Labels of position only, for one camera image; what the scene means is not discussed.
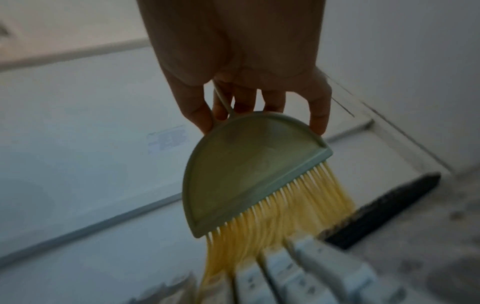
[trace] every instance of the human hand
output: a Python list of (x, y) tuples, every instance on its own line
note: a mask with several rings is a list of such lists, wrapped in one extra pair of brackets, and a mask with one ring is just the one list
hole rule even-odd
[(234, 111), (283, 112), (285, 93), (308, 101), (310, 128), (325, 132), (332, 89), (315, 66), (325, 0), (137, 0), (160, 67), (183, 115), (207, 133), (228, 113), (204, 84), (214, 79)]

